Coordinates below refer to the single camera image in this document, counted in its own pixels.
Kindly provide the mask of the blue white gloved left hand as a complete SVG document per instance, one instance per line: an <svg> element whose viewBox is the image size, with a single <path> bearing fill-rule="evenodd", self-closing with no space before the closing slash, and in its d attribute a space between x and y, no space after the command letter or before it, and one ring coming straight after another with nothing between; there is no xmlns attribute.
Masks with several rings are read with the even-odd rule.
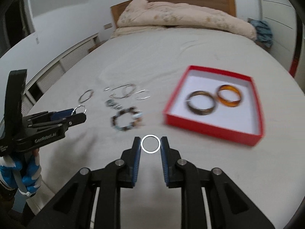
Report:
<svg viewBox="0 0 305 229"><path fill-rule="evenodd" d="M20 193L29 198L34 196L40 188L42 180L39 149L32 151L31 156L24 164L10 156L1 157L1 189L4 194L10 194L18 188L14 171L24 171L21 175L21 181L26 187L26 192L21 191Z"/></svg>

